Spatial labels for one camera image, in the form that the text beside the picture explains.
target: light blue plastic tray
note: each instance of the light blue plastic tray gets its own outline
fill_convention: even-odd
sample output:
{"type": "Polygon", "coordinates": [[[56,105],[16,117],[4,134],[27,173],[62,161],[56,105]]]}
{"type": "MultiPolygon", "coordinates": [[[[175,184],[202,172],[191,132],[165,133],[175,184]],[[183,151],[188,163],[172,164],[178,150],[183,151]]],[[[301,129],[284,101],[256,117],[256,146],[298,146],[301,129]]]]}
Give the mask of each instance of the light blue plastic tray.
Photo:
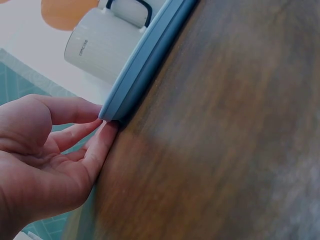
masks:
{"type": "Polygon", "coordinates": [[[140,99],[198,0],[167,0],[114,83],[99,118],[122,120],[140,99]]]}

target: palm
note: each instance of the palm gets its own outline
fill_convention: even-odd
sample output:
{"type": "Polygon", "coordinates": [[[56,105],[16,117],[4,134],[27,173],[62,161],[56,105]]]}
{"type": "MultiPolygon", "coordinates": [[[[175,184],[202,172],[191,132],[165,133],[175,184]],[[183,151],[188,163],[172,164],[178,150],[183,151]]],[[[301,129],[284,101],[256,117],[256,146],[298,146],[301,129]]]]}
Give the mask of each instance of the palm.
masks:
{"type": "Polygon", "coordinates": [[[116,132],[110,125],[101,127],[81,149],[62,154],[101,124],[96,120],[100,107],[76,98],[78,106],[64,103],[54,109],[52,98],[38,98],[26,97],[0,109],[0,190],[9,208],[33,216],[32,221],[70,211],[86,200],[116,132]],[[78,112],[68,115],[61,108],[78,112]],[[53,124],[68,122],[79,124],[50,133],[53,124]]]}

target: teal tile floor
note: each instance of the teal tile floor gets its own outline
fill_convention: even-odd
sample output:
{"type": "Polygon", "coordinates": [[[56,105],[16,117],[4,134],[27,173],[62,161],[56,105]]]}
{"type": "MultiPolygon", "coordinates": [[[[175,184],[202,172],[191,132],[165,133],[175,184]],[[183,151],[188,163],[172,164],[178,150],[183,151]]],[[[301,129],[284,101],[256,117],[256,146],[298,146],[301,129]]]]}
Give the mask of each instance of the teal tile floor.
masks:
{"type": "MultiPolygon", "coordinates": [[[[49,95],[0,62],[0,105],[28,94],[49,95]]],[[[70,126],[70,124],[54,126],[52,131],[60,131],[68,126],[70,126]]],[[[79,149],[85,140],[86,138],[77,143],[67,152],[79,149]]],[[[59,240],[61,238],[68,215],[69,213],[65,213],[48,219],[33,222],[27,225],[23,229],[23,232],[28,233],[30,231],[41,237],[43,240],[59,240]]]]}

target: tile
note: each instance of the tile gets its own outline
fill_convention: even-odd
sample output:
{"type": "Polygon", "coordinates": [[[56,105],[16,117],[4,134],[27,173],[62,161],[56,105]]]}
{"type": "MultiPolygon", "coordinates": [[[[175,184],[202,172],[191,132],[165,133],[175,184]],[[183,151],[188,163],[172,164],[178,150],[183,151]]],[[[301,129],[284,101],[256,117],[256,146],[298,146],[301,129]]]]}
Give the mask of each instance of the tile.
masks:
{"type": "Polygon", "coordinates": [[[44,95],[44,96],[48,96],[49,94],[46,93],[45,91],[43,91],[42,89],[40,89],[37,86],[34,86],[32,88],[29,88],[27,90],[22,90],[19,92],[19,96],[20,98],[29,94],[38,94],[38,95],[44,95]]]}
{"type": "Polygon", "coordinates": [[[7,84],[5,80],[5,75],[0,76],[0,105],[3,105],[8,102],[7,98],[7,84]]]}
{"type": "Polygon", "coordinates": [[[24,228],[22,232],[24,232],[25,234],[28,234],[28,232],[32,232],[33,234],[38,235],[37,230],[34,227],[24,228]]]}
{"type": "Polygon", "coordinates": [[[66,224],[66,219],[55,220],[50,223],[46,223],[44,226],[48,233],[55,233],[58,231],[62,231],[66,224]]]}
{"type": "Polygon", "coordinates": [[[68,216],[69,216],[69,212],[66,212],[64,214],[60,214],[58,216],[54,216],[53,220],[61,220],[61,219],[62,220],[66,220],[68,216]]]}
{"type": "Polygon", "coordinates": [[[50,237],[52,240],[60,240],[62,237],[62,231],[51,233],[50,237]]]}
{"type": "Polygon", "coordinates": [[[0,75],[5,73],[5,68],[6,68],[6,65],[0,62],[0,75]]]}
{"type": "Polygon", "coordinates": [[[43,224],[48,224],[48,223],[52,223],[54,221],[54,219],[52,217],[46,218],[46,219],[42,219],[41,222],[43,224]]]}
{"type": "Polygon", "coordinates": [[[17,85],[18,85],[19,92],[35,87],[34,84],[32,84],[30,81],[26,80],[25,78],[23,78],[22,76],[20,76],[18,74],[16,75],[16,78],[17,78],[17,85]]]}
{"type": "Polygon", "coordinates": [[[17,74],[10,68],[5,69],[6,76],[6,91],[8,94],[8,101],[13,101],[19,98],[18,85],[17,85],[17,74]]]}
{"type": "Polygon", "coordinates": [[[37,234],[43,240],[51,240],[50,235],[47,229],[45,228],[45,225],[41,221],[35,221],[33,225],[37,232],[37,233],[34,232],[34,234],[37,234]]]}

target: finger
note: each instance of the finger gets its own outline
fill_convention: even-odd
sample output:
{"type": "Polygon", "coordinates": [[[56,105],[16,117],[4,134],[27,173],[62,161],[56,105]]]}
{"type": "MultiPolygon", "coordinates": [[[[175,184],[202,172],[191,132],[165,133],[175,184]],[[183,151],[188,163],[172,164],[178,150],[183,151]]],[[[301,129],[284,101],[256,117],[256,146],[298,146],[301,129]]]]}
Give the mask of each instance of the finger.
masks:
{"type": "Polygon", "coordinates": [[[92,142],[80,162],[86,168],[91,183],[93,184],[106,160],[107,154],[117,134],[118,127],[114,122],[109,122],[94,136],[92,142]]]}
{"type": "Polygon", "coordinates": [[[89,148],[89,146],[91,145],[91,143],[93,143],[95,141],[95,138],[97,137],[97,135],[101,132],[101,129],[104,128],[104,126],[106,125],[106,123],[104,122],[99,129],[95,132],[95,134],[90,137],[90,139],[77,151],[73,151],[73,152],[69,152],[67,153],[65,156],[73,162],[77,162],[81,159],[83,159],[85,157],[85,154],[89,148]]]}
{"type": "Polygon", "coordinates": [[[91,134],[101,123],[102,120],[97,119],[90,123],[75,124],[62,131],[51,132],[49,138],[56,142],[60,152],[64,152],[91,134]]]}
{"type": "Polygon", "coordinates": [[[80,97],[52,97],[32,95],[43,103],[51,113],[53,125],[68,123],[84,124],[98,118],[101,105],[93,104],[80,97]]]}

